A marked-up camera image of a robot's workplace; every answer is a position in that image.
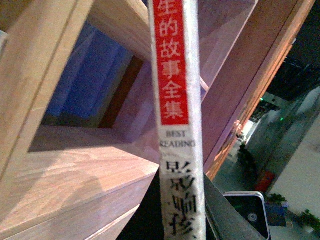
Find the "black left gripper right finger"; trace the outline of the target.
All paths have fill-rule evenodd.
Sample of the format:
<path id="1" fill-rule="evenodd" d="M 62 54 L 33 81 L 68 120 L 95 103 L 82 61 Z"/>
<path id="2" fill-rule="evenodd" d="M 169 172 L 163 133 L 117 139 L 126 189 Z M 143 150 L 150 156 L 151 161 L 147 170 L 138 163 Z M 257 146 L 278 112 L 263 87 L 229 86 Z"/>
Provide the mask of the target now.
<path id="1" fill-rule="evenodd" d="M 243 218 L 206 176 L 204 179 L 206 239 L 263 240 L 264 237 Z"/>

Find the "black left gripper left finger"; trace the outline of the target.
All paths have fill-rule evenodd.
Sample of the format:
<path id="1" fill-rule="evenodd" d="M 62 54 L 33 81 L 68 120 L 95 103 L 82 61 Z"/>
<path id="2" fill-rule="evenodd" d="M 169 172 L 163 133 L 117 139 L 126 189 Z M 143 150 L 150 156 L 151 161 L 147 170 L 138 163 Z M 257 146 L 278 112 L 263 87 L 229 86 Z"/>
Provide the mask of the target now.
<path id="1" fill-rule="evenodd" d="M 135 214 L 118 236 L 120 240 L 162 240 L 164 226 L 160 176 L 157 172 Z"/>

